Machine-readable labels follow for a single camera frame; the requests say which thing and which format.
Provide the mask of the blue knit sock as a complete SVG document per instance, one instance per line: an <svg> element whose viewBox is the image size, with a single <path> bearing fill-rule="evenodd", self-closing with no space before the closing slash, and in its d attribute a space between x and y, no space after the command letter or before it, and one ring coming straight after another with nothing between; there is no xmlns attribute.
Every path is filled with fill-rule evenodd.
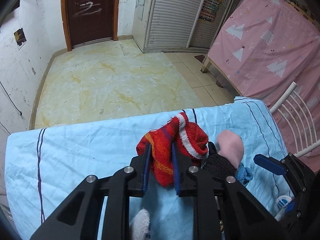
<svg viewBox="0 0 320 240"><path fill-rule="evenodd" d="M253 179L253 172L249 167L245 167L243 163L240 163L235 178L246 187Z"/></svg>

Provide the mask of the dark wall sticker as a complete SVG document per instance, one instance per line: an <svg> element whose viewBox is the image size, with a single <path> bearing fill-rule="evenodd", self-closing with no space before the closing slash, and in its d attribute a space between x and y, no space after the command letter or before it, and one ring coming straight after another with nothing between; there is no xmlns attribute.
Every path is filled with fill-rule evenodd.
<svg viewBox="0 0 320 240"><path fill-rule="evenodd" d="M27 41L22 28L20 28L14 32L14 38L15 38L15 41L19 47L23 46L25 44L25 42Z"/></svg>

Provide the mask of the dark brown door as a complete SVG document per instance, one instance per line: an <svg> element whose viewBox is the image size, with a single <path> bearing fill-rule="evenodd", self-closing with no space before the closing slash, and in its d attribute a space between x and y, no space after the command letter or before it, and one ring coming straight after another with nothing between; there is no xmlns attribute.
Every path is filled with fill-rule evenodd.
<svg viewBox="0 0 320 240"><path fill-rule="evenodd" d="M118 39L119 0L61 0L67 50Z"/></svg>

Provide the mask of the black knit sock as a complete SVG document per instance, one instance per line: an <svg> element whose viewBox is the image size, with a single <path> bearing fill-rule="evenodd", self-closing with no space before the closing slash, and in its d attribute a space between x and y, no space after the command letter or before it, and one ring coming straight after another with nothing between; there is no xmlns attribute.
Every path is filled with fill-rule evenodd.
<svg viewBox="0 0 320 240"><path fill-rule="evenodd" d="M210 173L213 178L226 179L235 176L236 169L228 159L217 153L215 145L208 142L208 157L202 165L202 169Z"/></svg>

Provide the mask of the colourful wall chart poster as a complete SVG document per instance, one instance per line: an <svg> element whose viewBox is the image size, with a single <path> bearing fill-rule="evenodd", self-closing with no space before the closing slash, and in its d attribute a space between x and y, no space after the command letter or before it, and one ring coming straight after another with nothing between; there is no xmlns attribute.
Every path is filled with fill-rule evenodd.
<svg viewBox="0 0 320 240"><path fill-rule="evenodd" d="M222 0L204 0L199 19L214 22L221 4Z"/></svg>

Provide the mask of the pink and black sock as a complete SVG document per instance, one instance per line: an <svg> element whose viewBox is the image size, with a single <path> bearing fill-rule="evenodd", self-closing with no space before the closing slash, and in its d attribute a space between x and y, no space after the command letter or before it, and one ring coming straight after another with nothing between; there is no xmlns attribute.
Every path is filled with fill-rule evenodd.
<svg viewBox="0 0 320 240"><path fill-rule="evenodd" d="M226 158L237 170L244 156L244 145L240 136L224 130L217 136L218 155Z"/></svg>

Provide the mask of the light blue bed sheet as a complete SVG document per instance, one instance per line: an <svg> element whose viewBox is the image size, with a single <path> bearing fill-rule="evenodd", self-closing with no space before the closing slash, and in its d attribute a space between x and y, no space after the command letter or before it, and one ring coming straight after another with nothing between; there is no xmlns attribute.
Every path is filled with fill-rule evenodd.
<svg viewBox="0 0 320 240"><path fill-rule="evenodd" d="M273 215L279 196L292 196L285 179L255 165L257 154L282 159L287 155L280 131L260 100L186 109L190 121L216 141L227 129L244 144L242 163L251 169L248 191ZM22 239L29 239L56 207L90 174L113 175L129 165L145 133L165 125L176 112L103 120L18 132L5 152L5 187L10 211Z"/></svg>

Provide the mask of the white slatted wardrobe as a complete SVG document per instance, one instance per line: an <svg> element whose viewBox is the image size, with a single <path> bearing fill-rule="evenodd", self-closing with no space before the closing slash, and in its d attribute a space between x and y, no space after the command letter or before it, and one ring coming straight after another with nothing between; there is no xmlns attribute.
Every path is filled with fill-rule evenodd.
<svg viewBox="0 0 320 240"><path fill-rule="evenodd" d="M199 19L204 0L136 0L132 36L140 50L207 52L235 0L222 0L214 22Z"/></svg>

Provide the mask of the white metal chair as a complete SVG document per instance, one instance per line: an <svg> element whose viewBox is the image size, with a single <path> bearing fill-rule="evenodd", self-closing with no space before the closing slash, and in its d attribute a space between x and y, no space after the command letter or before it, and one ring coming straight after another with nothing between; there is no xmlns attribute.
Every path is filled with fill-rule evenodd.
<svg viewBox="0 0 320 240"><path fill-rule="evenodd" d="M270 113L278 113L288 125L295 145L295 156L303 157L319 147L316 126L302 97L296 92L297 84L292 82L282 96L270 108Z"/></svg>

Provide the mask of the pink tree-print curtain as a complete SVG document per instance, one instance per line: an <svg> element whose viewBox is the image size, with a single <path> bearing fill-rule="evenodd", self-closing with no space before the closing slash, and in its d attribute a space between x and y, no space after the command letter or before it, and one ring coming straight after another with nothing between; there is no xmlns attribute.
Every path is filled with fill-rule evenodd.
<svg viewBox="0 0 320 240"><path fill-rule="evenodd" d="M208 58L242 96L272 107L292 82L311 111L319 139L319 31L283 0L242 0ZM274 113L287 150L292 133Z"/></svg>

